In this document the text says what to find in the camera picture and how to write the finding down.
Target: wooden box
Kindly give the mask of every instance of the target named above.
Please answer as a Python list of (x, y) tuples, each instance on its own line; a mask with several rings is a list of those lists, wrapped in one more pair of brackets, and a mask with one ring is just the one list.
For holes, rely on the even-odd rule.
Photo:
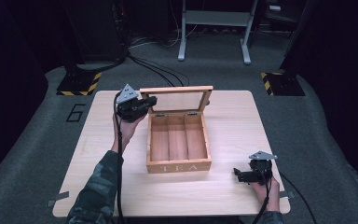
[(210, 169), (212, 159), (203, 110), (212, 90), (212, 86), (140, 89), (144, 99), (158, 98), (148, 111), (148, 173)]

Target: wooden box lid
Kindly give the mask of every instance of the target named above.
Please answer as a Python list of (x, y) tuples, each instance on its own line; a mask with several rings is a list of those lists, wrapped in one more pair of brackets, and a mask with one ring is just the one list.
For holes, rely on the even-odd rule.
[(142, 98), (156, 96), (158, 102), (149, 109), (150, 114), (158, 113), (202, 113), (209, 103), (213, 86), (164, 87), (140, 89)]

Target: metal bracket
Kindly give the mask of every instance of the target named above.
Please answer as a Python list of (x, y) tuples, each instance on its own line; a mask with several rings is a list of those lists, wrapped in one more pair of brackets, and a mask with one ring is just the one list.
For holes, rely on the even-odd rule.
[(46, 203), (46, 207), (52, 207), (58, 200), (68, 198), (68, 197), (69, 197), (69, 191), (59, 193), (54, 197), (53, 200), (48, 200), (48, 202)]
[(275, 155), (268, 154), (267, 152), (264, 152), (264, 151), (258, 151), (255, 154), (250, 155), (249, 159), (258, 160), (258, 161), (261, 161), (261, 160), (277, 160), (278, 157), (275, 156)]
[(279, 196), (280, 198), (287, 198), (287, 199), (292, 199), (296, 197), (296, 195), (292, 191), (280, 191)]
[(129, 84), (127, 84), (118, 96), (117, 103), (122, 104), (134, 98), (138, 98), (138, 93)]

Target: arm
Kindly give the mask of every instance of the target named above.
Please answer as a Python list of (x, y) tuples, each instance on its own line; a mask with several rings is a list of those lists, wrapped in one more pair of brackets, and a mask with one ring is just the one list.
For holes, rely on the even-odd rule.
[[(143, 118), (141, 117), (133, 123), (121, 122), (123, 151), (135, 133), (136, 126)], [(115, 141), (111, 150), (107, 151), (95, 166), (89, 181), (80, 191), (74, 206), (69, 211), (66, 223), (95, 223), (97, 220), (110, 223), (113, 218), (117, 193), (117, 168), (118, 164), (123, 163), (123, 159), (117, 153), (118, 138), (115, 119), (113, 123), (115, 124)]]
[[(272, 177), (270, 181), (267, 183), (268, 185), (271, 185), (271, 188), (269, 190), (269, 200), (266, 207), (266, 212), (263, 214), (263, 224), (283, 224), (283, 217), (282, 213), (280, 212), (280, 184), (279, 182)], [(267, 196), (266, 186), (261, 186), (258, 183), (250, 183), (252, 188), (255, 191), (255, 194), (257, 195), (258, 201), (261, 203), (264, 202), (264, 199)]]

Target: gray carpet floor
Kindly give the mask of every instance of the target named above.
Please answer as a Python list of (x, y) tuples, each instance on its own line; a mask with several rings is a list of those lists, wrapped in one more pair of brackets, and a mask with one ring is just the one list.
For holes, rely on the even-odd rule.
[[(280, 71), (288, 39), (283, 35), (258, 34), (250, 49), (252, 64), (245, 65), (240, 38), (240, 35), (200, 35), (189, 39), (184, 62), (177, 61), (179, 43), (169, 48), (146, 44), (133, 47), (130, 52), (185, 74), (192, 86), (251, 91), (272, 151), (279, 157), (279, 170), (307, 199), (318, 223), (358, 223), (358, 175), (327, 130), (324, 111), (312, 87), (299, 76), (306, 96), (268, 96), (264, 88), (260, 73)], [(59, 193), (95, 95), (56, 95), (64, 75), (63, 68), (46, 74), (49, 86), (44, 102), (0, 164), (0, 223), (64, 222), (64, 218), (52, 215), (52, 208), (46, 207), (46, 203)], [(119, 90), (127, 83), (136, 90), (167, 86), (158, 75), (126, 60), (103, 72), (96, 91)], [(80, 121), (65, 122), (75, 104), (84, 104), (76, 108), (83, 111)], [(291, 211), (283, 216), (285, 223), (312, 223), (295, 189), (285, 180), (283, 184), (296, 195), (290, 200)], [(254, 218), (240, 217), (234, 222), (252, 223)], [(156, 217), (129, 221), (228, 223), (232, 218)]]

